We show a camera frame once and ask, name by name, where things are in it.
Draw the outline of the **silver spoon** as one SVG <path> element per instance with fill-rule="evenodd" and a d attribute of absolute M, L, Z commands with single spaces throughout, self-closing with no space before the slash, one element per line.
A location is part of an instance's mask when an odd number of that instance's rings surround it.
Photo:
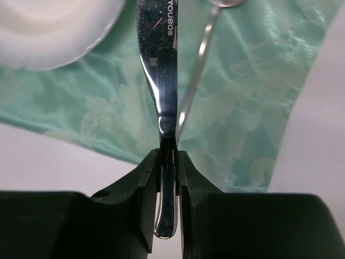
<path fill-rule="evenodd" d="M 195 69 L 193 76 L 191 78 L 191 82 L 189 84 L 188 90 L 183 98 L 182 104 L 180 106 L 180 113 L 178 116 L 178 137 L 180 138 L 185 126 L 185 122 L 188 118 L 190 108 L 195 96 L 196 88 L 198 86 L 199 79 L 201 77 L 203 66 L 206 60 L 208 48 L 210 45 L 210 40 L 212 37 L 212 30 L 214 25 L 216 24 L 216 21 L 218 19 L 218 16 L 220 14 L 221 9 L 224 8 L 234 8 L 236 6 L 239 6 L 242 4 L 242 0 L 221 0 L 221 1 L 208 1 L 212 8 L 210 10 L 210 15 L 208 18 L 208 22 L 205 26 L 204 34 L 202 41 L 199 45 L 198 50 L 198 56 L 197 61 L 195 64 Z"/>

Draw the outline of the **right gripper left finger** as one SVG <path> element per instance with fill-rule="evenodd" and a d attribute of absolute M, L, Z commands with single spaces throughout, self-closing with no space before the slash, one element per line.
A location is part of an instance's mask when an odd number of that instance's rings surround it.
<path fill-rule="evenodd" d="M 146 258 L 152 251 L 158 150 L 92 196 L 1 192 L 1 258 Z"/>

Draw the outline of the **green satin placemat cloth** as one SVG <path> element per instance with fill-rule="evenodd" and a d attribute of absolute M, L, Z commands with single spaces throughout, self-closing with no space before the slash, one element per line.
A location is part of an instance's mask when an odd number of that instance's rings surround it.
<path fill-rule="evenodd" d="M 265 192 L 291 111 L 342 1 L 245 1 L 221 11 L 179 147 L 226 192 Z M 1 122 L 138 163 L 158 146 L 135 1 L 66 66 L 1 63 Z"/>

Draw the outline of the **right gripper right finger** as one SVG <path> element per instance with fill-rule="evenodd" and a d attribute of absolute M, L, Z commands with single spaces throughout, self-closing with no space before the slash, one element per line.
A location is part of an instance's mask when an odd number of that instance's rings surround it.
<path fill-rule="evenodd" d="M 344 258 L 344 241 L 316 195 L 225 193 L 178 154 L 184 258 Z"/>

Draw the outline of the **silver table knife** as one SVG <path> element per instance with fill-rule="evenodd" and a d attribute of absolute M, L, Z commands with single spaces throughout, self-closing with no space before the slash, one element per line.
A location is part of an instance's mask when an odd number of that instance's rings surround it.
<path fill-rule="evenodd" d="M 177 1 L 138 1 L 140 61 L 160 135 L 160 202 L 154 234 L 163 240 L 177 228 Z"/>

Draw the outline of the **white ceramic plate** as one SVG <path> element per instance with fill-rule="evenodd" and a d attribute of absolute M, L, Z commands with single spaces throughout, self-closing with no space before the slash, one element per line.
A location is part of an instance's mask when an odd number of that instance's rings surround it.
<path fill-rule="evenodd" d="M 46 71 L 73 63 L 108 35 L 125 1 L 1 1 L 1 63 Z"/>

